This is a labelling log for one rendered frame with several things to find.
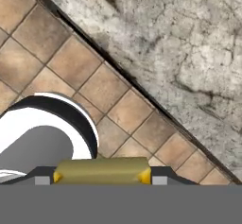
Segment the olive yellow sponge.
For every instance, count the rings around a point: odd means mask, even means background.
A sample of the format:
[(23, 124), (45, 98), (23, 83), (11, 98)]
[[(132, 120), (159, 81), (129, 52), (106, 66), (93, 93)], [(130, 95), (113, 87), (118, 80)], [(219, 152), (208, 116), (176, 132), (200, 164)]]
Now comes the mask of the olive yellow sponge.
[(146, 157), (122, 157), (61, 162), (53, 173), (55, 184), (151, 184)]

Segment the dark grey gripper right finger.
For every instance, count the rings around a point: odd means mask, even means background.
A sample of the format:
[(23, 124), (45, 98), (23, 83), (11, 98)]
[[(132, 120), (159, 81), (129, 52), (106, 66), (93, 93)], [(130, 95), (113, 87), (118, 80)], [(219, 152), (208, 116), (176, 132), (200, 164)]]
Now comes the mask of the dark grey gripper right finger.
[(152, 166), (151, 167), (151, 184), (152, 185), (177, 185), (191, 184), (197, 185), (196, 182), (190, 181), (175, 173), (169, 166)]

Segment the white and black round object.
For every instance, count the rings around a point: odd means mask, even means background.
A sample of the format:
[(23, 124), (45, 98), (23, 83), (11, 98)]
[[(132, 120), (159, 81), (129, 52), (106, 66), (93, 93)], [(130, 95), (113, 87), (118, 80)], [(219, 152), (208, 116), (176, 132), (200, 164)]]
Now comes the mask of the white and black round object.
[(0, 185), (38, 166), (94, 159), (95, 122), (75, 100), (58, 93), (27, 96), (0, 114)]

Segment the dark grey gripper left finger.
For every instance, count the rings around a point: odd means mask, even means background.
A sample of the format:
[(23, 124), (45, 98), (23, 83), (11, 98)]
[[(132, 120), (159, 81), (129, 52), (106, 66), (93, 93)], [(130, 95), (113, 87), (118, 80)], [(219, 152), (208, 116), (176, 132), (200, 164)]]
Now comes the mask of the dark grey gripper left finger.
[(17, 185), (51, 185), (54, 183), (56, 166), (38, 166), (23, 177), (6, 181), (6, 184)]

